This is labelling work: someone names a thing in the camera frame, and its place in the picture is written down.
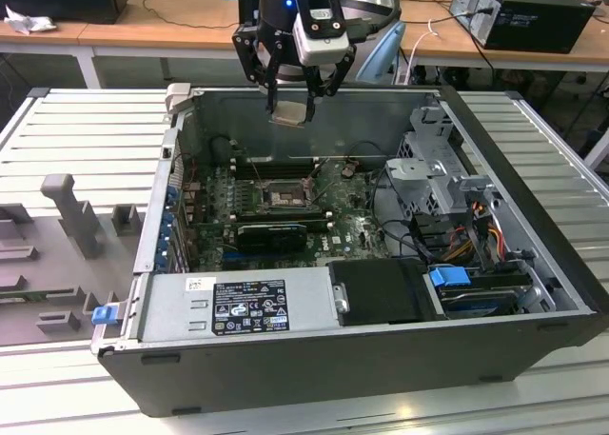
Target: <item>barcode label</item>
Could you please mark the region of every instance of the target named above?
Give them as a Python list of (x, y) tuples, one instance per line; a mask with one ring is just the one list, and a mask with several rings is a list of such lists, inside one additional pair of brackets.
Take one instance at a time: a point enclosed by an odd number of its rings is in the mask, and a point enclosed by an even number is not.
[(186, 290), (212, 290), (216, 284), (215, 276), (204, 276), (201, 278), (187, 278)]

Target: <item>floor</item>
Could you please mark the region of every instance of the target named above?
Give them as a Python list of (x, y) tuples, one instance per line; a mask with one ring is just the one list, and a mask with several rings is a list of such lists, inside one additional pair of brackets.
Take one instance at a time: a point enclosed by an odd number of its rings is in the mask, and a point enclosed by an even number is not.
[[(7, 54), (6, 61), (0, 59), (0, 129), (10, 119), (31, 87), (83, 88), (83, 78), (78, 65), (70, 56), (44, 56), (33, 54)], [(95, 60), (96, 67), (108, 88), (164, 88), (170, 81), (163, 79), (158, 59), (105, 57)], [(196, 86), (242, 86), (248, 85), (236, 60), (170, 59), (173, 81), (186, 81)], [(471, 69), (468, 84), (471, 89), (488, 89), (490, 71)], [(429, 82), (435, 74), (428, 75)], [(603, 74), (588, 73), (585, 82), (581, 73), (567, 73), (540, 109), (541, 115), (555, 129), (566, 129), (584, 102), (591, 96)], [(508, 81), (513, 79), (508, 74)], [(535, 75), (533, 85), (528, 88), (532, 95), (549, 89), (552, 78), (540, 73)], [(587, 111), (580, 117), (567, 136), (567, 142), (579, 149), (590, 131), (596, 128), (607, 112), (609, 102), (594, 97)], [(609, 164), (599, 171), (609, 172)]]

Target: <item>power supply label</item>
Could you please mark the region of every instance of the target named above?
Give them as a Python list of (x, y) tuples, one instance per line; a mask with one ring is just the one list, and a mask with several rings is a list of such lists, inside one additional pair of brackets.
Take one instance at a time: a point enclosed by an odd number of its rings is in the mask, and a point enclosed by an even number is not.
[(216, 335), (289, 330), (285, 280), (217, 283), (213, 287)]

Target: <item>motherboard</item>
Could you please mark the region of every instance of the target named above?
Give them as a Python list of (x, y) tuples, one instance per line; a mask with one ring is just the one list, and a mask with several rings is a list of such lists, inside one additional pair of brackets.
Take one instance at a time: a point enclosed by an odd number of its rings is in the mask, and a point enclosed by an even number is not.
[(345, 161), (311, 164), (300, 173), (257, 164), (210, 168), (201, 182), (201, 221), (191, 224), (199, 271), (390, 257), (370, 215), (373, 171)]

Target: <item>open computer chassis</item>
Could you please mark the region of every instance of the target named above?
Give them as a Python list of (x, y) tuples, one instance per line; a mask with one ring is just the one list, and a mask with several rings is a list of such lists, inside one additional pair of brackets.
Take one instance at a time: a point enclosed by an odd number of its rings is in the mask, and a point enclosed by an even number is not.
[(507, 381), (609, 325), (454, 90), (345, 89), (303, 129), (264, 100), (197, 89), (166, 134), (121, 334), (93, 339), (146, 414)]

